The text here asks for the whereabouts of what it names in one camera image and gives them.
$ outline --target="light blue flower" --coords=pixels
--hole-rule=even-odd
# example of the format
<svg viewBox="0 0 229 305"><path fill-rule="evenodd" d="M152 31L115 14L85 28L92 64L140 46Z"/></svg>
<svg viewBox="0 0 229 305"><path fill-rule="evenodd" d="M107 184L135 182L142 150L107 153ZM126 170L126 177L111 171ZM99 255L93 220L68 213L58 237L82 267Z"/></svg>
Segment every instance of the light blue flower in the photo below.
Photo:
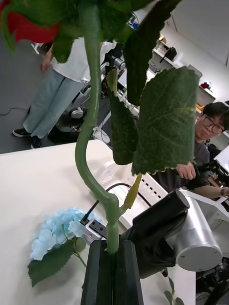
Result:
<svg viewBox="0 0 229 305"><path fill-rule="evenodd" d="M41 261L43 256L51 250L56 244L56 235L52 234L51 231L44 229L41 230L38 239L35 239L32 243L31 259Z"/></svg>
<svg viewBox="0 0 229 305"><path fill-rule="evenodd" d="M48 253L53 247L58 247L74 236L82 237L85 226L80 223L80 220L87 211L80 210L76 207L71 207L68 210L59 210L54 216L45 216L44 223L41 225L41 230L37 235L37 239L32 243L31 259L42 260L43 256ZM101 220L93 213L88 219L95 218L99 222Z"/></svg>

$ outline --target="black sneaker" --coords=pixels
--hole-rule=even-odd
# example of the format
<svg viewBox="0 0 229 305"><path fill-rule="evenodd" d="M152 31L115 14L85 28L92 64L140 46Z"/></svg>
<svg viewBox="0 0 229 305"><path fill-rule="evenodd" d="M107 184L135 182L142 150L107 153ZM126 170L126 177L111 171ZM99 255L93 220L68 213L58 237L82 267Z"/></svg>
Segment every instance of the black sneaker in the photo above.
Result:
<svg viewBox="0 0 229 305"><path fill-rule="evenodd" d="M42 145L41 139L39 139L36 135L32 137L32 144L31 144L32 149L40 148L41 145Z"/></svg>
<svg viewBox="0 0 229 305"><path fill-rule="evenodd" d="M30 137L31 133L28 133L24 128L21 129L14 129L12 131L12 134L15 135L15 137Z"/></svg>

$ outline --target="jeans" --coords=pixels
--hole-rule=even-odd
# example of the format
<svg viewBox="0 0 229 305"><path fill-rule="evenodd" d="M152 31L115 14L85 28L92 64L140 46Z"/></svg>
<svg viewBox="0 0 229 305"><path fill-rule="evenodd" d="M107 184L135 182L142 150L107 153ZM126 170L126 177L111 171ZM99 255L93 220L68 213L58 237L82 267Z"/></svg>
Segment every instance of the jeans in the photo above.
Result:
<svg viewBox="0 0 229 305"><path fill-rule="evenodd" d="M31 104L30 114L23 126L31 137L42 139L57 123L60 116L85 85L56 72L47 72L43 84Z"/></svg>

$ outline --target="man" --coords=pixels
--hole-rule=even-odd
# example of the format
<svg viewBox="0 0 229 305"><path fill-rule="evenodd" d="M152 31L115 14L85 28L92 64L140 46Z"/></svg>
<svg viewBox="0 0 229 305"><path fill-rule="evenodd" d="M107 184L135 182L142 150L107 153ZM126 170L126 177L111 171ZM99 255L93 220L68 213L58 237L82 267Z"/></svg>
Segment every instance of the man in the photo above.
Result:
<svg viewBox="0 0 229 305"><path fill-rule="evenodd" d="M194 161L197 166L209 163L209 151L204 142L229 129L229 107L216 102L205 106L203 112L197 117L195 125L195 150ZM154 178L167 191L171 192L176 188L188 185L192 181L192 189L199 195L207 198L218 198L229 196L229 188L210 186L208 175L201 174L196 177L196 171L191 162L177 165L176 170L167 170L164 173L157 173Z"/></svg>
<svg viewBox="0 0 229 305"><path fill-rule="evenodd" d="M100 51L100 62L105 54L116 46L116 42L104 42ZM47 52L41 63L41 71L45 72L50 63L44 82L31 104L30 114L21 129L12 131L16 137L31 137L31 148L39 148L45 137L79 91L90 81L84 39L76 39L66 63L52 62L52 48Z"/></svg>

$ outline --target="red object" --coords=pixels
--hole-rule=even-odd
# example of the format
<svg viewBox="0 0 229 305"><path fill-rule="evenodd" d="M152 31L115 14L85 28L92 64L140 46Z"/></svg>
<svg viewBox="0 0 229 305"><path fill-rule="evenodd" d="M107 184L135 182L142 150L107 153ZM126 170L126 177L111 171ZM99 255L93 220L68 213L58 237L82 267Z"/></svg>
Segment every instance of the red object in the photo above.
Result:
<svg viewBox="0 0 229 305"><path fill-rule="evenodd" d="M210 89L210 85L207 82L204 82L203 84L200 85L203 89Z"/></svg>
<svg viewBox="0 0 229 305"><path fill-rule="evenodd" d="M10 0L3 0L0 4L0 14ZM38 26L18 13L11 12L7 19L11 34L16 32L16 42L27 39L35 43L52 42L60 31L60 23L50 27Z"/></svg>

